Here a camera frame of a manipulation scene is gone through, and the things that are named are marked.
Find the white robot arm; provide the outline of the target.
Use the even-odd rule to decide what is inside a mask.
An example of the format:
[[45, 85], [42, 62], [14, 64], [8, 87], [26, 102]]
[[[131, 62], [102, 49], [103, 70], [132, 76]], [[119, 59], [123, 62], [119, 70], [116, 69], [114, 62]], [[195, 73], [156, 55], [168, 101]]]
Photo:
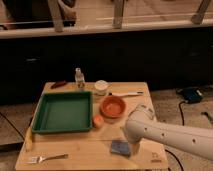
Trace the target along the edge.
[[128, 115], [123, 133], [131, 144], [145, 138], [213, 160], [213, 129], [159, 122], [155, 112], [143, 104], [138, 104]]

